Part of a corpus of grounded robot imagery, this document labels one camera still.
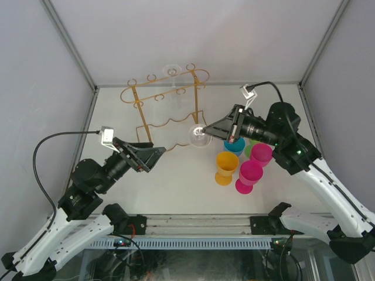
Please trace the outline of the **blue wine glass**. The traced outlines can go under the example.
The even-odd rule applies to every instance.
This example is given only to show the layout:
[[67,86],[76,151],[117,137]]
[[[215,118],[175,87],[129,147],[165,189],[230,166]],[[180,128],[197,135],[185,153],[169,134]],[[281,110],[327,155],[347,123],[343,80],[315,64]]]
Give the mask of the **blue wine glass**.
[[243,138],[240,138],[238,141],[234,143],[229,143],[227,141],[224,141],[223,149],[224,151],[231,152],[235,154],[236,156],[240,156],[246,146],[246,142]]

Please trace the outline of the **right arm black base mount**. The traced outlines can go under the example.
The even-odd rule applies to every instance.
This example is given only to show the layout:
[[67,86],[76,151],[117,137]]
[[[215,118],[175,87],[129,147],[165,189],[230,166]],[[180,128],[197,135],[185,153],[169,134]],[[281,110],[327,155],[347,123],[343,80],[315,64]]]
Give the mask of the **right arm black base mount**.
[[253,235],[276,235],[281,231],[279,218],[269,215],[251,216],[250,227]]

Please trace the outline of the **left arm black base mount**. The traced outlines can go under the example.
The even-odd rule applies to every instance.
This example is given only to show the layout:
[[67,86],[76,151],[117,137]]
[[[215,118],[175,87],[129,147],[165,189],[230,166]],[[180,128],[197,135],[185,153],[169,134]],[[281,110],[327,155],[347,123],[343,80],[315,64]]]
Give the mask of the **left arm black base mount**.
[[122,232],[125,235],[145,235],[147,227],[147,217],[134,215],[128,218],[127,226]]

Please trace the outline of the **orange wine glass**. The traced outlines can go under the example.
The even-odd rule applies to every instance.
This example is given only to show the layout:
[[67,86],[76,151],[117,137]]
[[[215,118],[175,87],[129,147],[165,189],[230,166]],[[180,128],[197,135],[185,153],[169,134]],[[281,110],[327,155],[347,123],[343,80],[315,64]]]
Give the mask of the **orange wine glass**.
[[215,181],[221,186],[227,186],[232,182],[232,176],[239,166],[237,155],[232,152],[220,152],[216,157],[217,172]]

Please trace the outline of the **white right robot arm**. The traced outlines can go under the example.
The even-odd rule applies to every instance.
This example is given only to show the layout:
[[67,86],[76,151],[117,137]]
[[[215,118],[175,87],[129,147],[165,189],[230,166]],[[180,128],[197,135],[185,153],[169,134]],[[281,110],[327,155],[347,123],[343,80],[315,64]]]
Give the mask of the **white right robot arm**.
[[270,229],[278,234],[298,231],[329,245],[343,261],[355,264],[374,249],[374,212],[366,208],[334,175],[320,151],[297,130],[300,117],[285,102],[271,105],[262,119],[236,104],[203,132],[233,143],[248,138],[274,147],[272,158],[291,176],[310,187],[332,218],[303,212],[281,202],[270,213]]

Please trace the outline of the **clear wine glass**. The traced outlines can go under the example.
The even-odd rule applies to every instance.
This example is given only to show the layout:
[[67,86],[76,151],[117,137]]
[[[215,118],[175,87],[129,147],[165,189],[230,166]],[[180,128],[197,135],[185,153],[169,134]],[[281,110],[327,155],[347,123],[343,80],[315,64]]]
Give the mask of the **clear wine glass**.
[[206,125],[204,124],[196,124],[189,129],[187,139],[190,145],[200,149],[210,145],[212,136],[203,132],[205,127]]
[[163,73],[165,77],[172,79],[172,88],[176,87],[175,79],[182,72],[182,68],[178,64],[169,64],[163,68]]

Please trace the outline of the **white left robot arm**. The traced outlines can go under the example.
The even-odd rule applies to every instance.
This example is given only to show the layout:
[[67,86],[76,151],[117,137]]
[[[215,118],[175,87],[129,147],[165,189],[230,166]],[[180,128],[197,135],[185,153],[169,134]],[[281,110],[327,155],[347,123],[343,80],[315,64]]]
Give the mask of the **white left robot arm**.
[[84,228],[74,231],[103,203],[100,195],[106,194],[129,169],[150,172],[166,149],[154,147],[152,142],[128,143],[118,138],[113,139],[112,145],[113,153],[103,165],[93,159],[78,162],[70,176],[71,186],[42,229],[22,249],[3,255],[6,271],[15,272],[13,280],[53,280],[87,245],[127,230],[128,214],[113,203]]

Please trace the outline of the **green wine glass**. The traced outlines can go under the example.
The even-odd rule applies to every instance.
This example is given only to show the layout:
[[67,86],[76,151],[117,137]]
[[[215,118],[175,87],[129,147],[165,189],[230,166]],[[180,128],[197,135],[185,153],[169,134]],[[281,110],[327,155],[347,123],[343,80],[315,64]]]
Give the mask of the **green wine glass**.
[[252,139],[248,140],[248,144],[244,148],[244,154],[247,158],[250,157],[253,146],[258,144],[258,143],[259,143],[259,141],[257,141],[257,140],[252,140]]

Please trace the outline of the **pink wine glass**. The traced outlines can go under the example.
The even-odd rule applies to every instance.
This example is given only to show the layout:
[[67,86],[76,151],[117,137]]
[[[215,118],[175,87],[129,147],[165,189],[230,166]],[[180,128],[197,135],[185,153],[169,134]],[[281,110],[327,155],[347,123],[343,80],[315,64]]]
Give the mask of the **pink wine glass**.
[[245,161],[240,166],[238,180],[235,187],[240,194],[249,194],[252,192],[254,185],[263,177],[263,168],[255,161]]
[[264,143],[254,145],[250,153],[250,160],[255,161],[261,167],[266,167],[272,160],[272,147]]

